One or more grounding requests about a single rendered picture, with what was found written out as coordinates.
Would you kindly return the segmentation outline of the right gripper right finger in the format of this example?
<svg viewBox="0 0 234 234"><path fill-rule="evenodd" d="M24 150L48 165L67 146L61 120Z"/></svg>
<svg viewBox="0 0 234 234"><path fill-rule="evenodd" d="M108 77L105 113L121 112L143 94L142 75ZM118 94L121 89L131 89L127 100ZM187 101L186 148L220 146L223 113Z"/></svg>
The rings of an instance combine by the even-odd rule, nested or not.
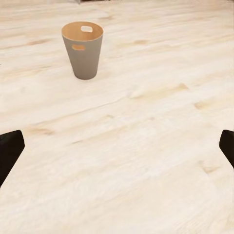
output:
<svg viewBox="0 0 234 234"><path fill-rule="evenodd" d="M234 131L223 130L219 147L234 168Z"/></svg>

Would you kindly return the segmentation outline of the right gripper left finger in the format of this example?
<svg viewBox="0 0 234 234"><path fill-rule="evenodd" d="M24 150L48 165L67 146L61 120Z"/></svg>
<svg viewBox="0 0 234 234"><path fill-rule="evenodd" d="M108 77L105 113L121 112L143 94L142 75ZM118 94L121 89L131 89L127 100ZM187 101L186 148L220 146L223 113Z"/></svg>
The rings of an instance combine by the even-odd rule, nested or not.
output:
<svg viewBox="0 0 234 234"><path fill-rule="evenodd" d="M0 187L24 148L25 143L21 130L0 135Z"/></svg>

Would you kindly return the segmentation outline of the trash can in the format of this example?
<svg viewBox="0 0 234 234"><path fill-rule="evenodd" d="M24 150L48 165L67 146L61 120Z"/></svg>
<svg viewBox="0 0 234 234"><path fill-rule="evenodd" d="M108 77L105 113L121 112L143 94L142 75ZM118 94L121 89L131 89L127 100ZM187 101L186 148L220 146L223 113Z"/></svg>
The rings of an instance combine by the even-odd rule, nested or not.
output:
<svg viewBox="0 0 234 234"><path fill-rule="evenodd" d="M92 27L92 32L83 32L81 27ZM78 21L62 27L61 34L75 76L82 80L97 75L103 39L103 28L95 23Z"/></svg>

